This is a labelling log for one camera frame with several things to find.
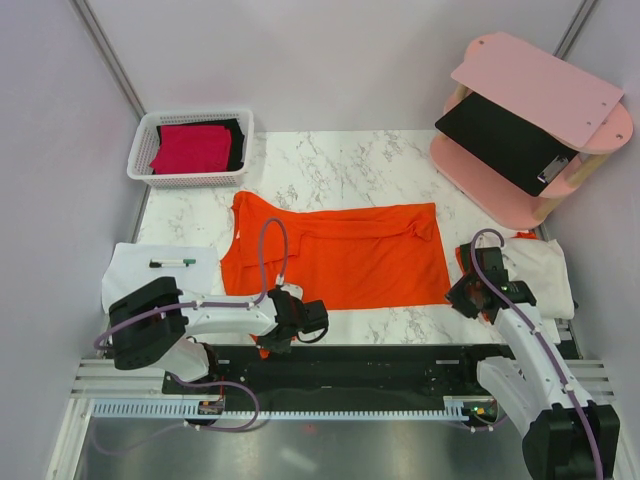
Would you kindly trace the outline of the orange t shirt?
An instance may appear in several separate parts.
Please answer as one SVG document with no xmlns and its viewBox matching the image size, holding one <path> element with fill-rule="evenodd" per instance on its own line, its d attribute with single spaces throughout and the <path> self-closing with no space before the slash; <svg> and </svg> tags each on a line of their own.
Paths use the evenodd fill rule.
<svg viewBox="0 0 640 480">
<path fill-rule="evenodd" d="M 451 283 L 433 203 L 296 213 L 241 191 L 221 261 L 226 294 L 283 274 L 329 310 L 446 304 Z"/>
</svg>

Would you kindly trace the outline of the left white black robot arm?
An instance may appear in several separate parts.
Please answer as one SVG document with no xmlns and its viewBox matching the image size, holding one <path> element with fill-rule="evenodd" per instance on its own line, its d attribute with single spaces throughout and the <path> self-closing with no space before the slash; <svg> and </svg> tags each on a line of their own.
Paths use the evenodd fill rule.
<svg viewBox="0 0 640 480">
<path fill-rule="evenodd" d="M 280 284 L 249 296 L 213 296 L 178 288 L 164 276 L 113 303 L 108 310 L 116 369 L 160 368 L 198 393 L 219 382 L 215 351 L 201 335 L 241 334 L 269 353 L 286 353 L 293 339 L 326 335 L 329 316 L 321 300 L 302 301 L 302 289 Z"/>
</svg>

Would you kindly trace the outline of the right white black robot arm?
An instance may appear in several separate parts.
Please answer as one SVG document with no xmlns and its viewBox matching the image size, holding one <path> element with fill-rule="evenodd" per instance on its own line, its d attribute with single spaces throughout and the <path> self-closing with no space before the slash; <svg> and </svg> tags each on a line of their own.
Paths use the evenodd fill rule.
<svg viewBox="0 0 640 480">
<path fill-rule="evenodd" d="M 522 438 L 534 479 L 610 479 L 620 420 L 580 384 L 547 335 L 537 300 L 522 280 L 511 280 L 497 247 L 469 244 L 457 252 L 463 276 L 446 294 L 463 316 L 494 326 L 513 356 L 472 359 L 458 368 L 467 392 L 487 390 Z"/>
</svg>

